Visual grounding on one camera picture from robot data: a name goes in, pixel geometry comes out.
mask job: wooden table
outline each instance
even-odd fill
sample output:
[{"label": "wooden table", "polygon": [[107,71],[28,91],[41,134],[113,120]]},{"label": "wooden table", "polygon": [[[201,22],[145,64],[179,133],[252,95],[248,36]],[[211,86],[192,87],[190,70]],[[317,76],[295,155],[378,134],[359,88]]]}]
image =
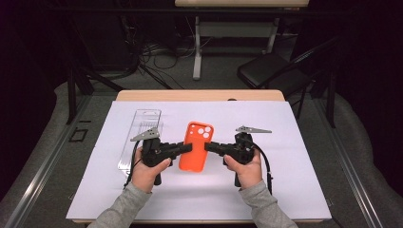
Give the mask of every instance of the wooden table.
[{"label": "wooden table", "polygon": [[[214,125],[213,141],[220,143],[232,143],[235,129],[242,124],[273,130],[270,135],[253,137],[269,159],[278,205],[296,221],[331,218],[294,114],[281,92],[204,89],[121,91],[106,117],[67,219],[90,223],[122,193],[125,177],[118,162],[131,138],[127,132],[138,109],[162,111],[161,139],[169,143],[183,140],[189,121]],[[136,223],[252,222],[250,208],[234,186],[234,173],[222,165],[222,157],[209,154],[198,174],[179,170],[178,161],[162,173],[163,184],[153,188],[154,195]]]},{"label": "wooden table", "polygon": [[187,90],[123,90],[116,101],[285,101],[274,89],[187,89]]}]

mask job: dark background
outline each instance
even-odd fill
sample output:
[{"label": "dark background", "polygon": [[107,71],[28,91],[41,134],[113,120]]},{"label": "dark background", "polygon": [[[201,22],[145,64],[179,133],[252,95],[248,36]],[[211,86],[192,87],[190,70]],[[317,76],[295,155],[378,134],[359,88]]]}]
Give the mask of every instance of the dark background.
[{"label": "dark background", "polygon": [[[101,6],[114,6],[112,1],[99,2]],[[173,2],[166,1],[158,6],[173,7]],[[133,3],[152,7],[155,1]],[[70,41],[67,51],[54,35],[55,25],[60,23],[57,15],[49,20],[32,1],[2,1],[1,4],[0,92],[5,104],[0,119],[2,199],[48,123],[56,102],[53,90],[66,81],[70,70],[71,59],[66,54],[85,66],[117,71],[130,68],[133,58],[116,16],[74,17],[77,28],[62,19],[66,27],[60,35]],[[367,129],[374,148],[374,164],[389,185],[403,196],[403,9],[397,1],[391,0],[371,3],[311,0],[309,9],[348,10],[353,6],[360,8],[357,18],[351,22],[304,20],[293,55],[334,35],[343,36],[336,92],[352,105]],[[174,47],[177,42],[174,26],[181,30],[183,22],[178,18],[165,19],[166,24],[161,28],[156,25],[159,20],[145,20],[144,32]],[[77,30],[82,36],[77,37]]]}]

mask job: white paper sheet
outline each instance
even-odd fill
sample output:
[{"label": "white paper sheet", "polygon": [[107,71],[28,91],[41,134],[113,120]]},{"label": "white paper sheet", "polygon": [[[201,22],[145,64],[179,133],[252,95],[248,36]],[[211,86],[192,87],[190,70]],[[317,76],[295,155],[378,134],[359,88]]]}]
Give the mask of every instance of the white paper sheet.
[{"label": "white paper sheet", "polygon": [[[212,124],[217,143],[234,143],[235,129],[242,125],[272,130],[252,137],[270,162],[278,205],[291,219],[331,218],[289,104],[237,101],[114,102],[67,219],[96,219],[122,193],[125,176],[118,162],[133,115],[145,108],[162,111],[163,143],[182,142],[191,121]],[[153,196],[136,219],[251,219],[250,208],[234,186],[234,173],[222,165],[222,157],[209,153],[201,173],[181,171],[179,158],[162,173],[163,183],[154,186]]]}]

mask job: gray sleeve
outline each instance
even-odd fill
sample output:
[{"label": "gray sleeve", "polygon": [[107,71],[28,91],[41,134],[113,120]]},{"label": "gray sleeve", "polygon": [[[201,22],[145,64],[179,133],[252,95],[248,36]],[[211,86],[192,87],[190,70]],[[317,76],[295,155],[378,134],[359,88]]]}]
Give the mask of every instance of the gray sleeve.
[{"label": "gray sleeve", "polygon": [[144,207],[151,197],[133,184],[128,184],[124,192],[116,198],[113,205],[106,209],[88,227],[116,227],[127,228],[136,218],[137,213]]},{"label": "gray sleeve", "polygon": [[241,190],[243,201],[252,208],[252,219],[259,228],[297,227],[278,207],[262,180],[257,185]]}]

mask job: clear plastic packaging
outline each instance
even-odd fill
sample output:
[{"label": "clear plastic packaging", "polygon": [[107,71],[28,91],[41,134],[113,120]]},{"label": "clear plastic packaging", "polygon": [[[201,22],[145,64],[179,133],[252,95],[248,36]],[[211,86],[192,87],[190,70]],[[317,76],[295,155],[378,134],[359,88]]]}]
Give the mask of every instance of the clear plastic packaging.
[{"label": "clear plastic packaging", "polygon": [[122,152],[121,159],[119,160],[118,168],[128,176],[130,172],[130,164],[132,162],[133,149],[136,144],[131,141],[134,137],[141,133],[157,127],[161,136],[163,133],[163,121],[161,118],[161,110],[159,109],[137,109],[131,123],[130,130],[125,140],[124,151]]}]

